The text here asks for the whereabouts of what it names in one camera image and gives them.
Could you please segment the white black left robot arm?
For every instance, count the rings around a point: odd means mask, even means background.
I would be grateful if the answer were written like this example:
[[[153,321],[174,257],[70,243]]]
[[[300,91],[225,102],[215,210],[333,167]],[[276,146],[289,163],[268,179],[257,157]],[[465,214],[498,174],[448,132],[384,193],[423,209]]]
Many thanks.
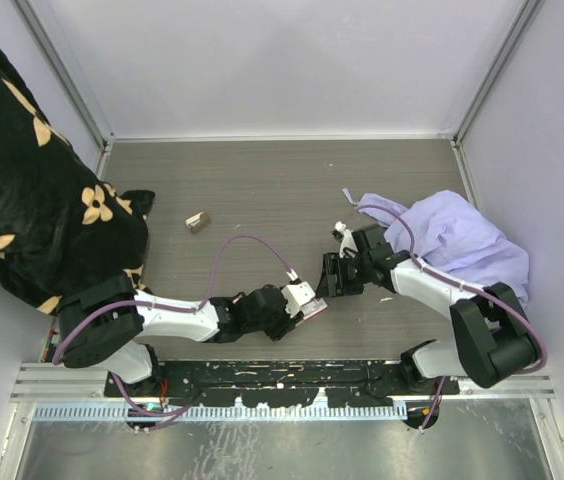
[[[315,299],[294,273],[283,286],[251,293],[183,301],[135,289],[122,276],[76,294],[58,307],[60,344],[52,362],[67,368],[98,367],[140,396],[156,393],[162,372],[154,349],[141,337],[174,337],[197,343],[232,343],[250,333],[277,341],[307,316]]]

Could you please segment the beige stapler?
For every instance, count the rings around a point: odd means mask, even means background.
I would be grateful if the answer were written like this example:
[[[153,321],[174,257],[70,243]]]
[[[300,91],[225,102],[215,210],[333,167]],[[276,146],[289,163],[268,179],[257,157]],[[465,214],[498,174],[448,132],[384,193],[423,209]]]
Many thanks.
[[[197,235],[211,224],[211,216],[207,212],[199,212],[185,220],[185,226],[192,235]]]

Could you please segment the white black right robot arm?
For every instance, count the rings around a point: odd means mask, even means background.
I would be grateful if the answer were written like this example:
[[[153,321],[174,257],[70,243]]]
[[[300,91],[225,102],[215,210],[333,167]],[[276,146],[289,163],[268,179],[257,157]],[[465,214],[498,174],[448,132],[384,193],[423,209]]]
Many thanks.
[[[319,298],[360,295],[373,284],[409,297],[449,320],[449,342],[427,340],[400,356],[400,379],[406,390],[421,394],[437,377],[467,377],[481,388],[540,366],[540,341],[513,290],[465,283],[443,274],[411,252],[396,252],[383,230],[357,230],[337,223],[332,231],[338,251],[323,256]]]

